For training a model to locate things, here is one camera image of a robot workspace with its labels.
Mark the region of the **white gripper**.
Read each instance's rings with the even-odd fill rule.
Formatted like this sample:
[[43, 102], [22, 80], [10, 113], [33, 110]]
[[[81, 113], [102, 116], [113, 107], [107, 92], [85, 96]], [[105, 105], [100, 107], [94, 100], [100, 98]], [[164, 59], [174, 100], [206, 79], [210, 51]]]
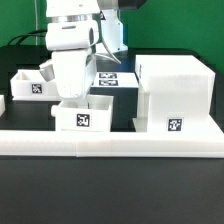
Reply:
[[84, 99], [97, 73], [92, 49], [55, 51], [51, 59], [59, 96]]

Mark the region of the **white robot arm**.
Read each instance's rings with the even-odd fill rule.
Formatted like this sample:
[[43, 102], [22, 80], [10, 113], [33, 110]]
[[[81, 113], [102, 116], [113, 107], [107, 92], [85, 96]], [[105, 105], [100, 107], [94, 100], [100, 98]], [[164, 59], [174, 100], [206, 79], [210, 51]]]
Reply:
[[46, 0], [45, 37], [59, 96], [84, 99], [97, 73], [102, 10], [138, 9], [147, 0]]

